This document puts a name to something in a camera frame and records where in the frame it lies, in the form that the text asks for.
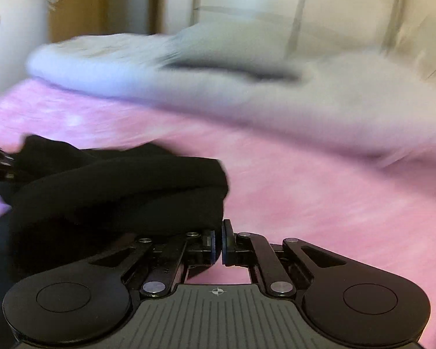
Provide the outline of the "black zip fleece jacket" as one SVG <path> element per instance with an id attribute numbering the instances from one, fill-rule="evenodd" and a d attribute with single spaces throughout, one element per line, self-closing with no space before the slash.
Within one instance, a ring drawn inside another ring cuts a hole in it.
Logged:
<path id="1" fill-rule="evenodd" d="M 6 291 L 136 236 L 178 236 L 221 226 L 228 194 L 215 159 L 181 156 L 155 143 L 127 150 L 79 149 L 25 138 L 15 178 L 0 181 L 0 348 L 14 343 L 1 312 Z"/>

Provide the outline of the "pink rose bed blanket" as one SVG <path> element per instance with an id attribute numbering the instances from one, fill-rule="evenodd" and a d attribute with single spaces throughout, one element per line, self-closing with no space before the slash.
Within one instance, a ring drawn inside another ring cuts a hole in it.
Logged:
<path id="1" fill-rule="evenodd" d="M 225 215 L 236 231 L 273 242 L 299 237 L 420 285 L 432 305 L 421 338 L 436 348 L 436 163 L 387 167 L 255 129 L 19 83 L 0 98 L 0 147 L 15 151 L 35 133 L 80 148 L 157 141 L 216 158 L 228 173 Z"/>

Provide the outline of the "wooden door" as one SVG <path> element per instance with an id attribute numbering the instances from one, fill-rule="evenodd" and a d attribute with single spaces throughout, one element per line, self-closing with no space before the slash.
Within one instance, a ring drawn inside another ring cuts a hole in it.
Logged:
<path id="1" fill-rule="evenodd" d="M 106 27 L 107 0 L 48 0 L 49 40 L 99 35 Z"/>

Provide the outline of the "white ribbed rolled quilt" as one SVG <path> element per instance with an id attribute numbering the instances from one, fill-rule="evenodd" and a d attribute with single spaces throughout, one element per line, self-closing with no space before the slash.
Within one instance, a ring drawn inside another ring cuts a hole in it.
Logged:
<path id="1" fill-rule="evenodd" d="M 83 35 L 38 47 L 26 71 L 87 95 L 436 161 L 436 88 L 377 49 L 299 57 L 286 55 L 286 40 L 271 27 L 233 21 L 175 35 Z"/>

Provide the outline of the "cream wardrobe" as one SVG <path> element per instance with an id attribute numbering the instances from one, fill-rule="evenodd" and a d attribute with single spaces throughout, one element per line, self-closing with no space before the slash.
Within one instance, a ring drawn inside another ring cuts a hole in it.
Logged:
<path id="1" fill-rule="evenodd" d="M 280 26 L 297 54 L 379 47 L 436 83 L 436 0 L 162 0 L 160 29 L 258 19 Z"/>

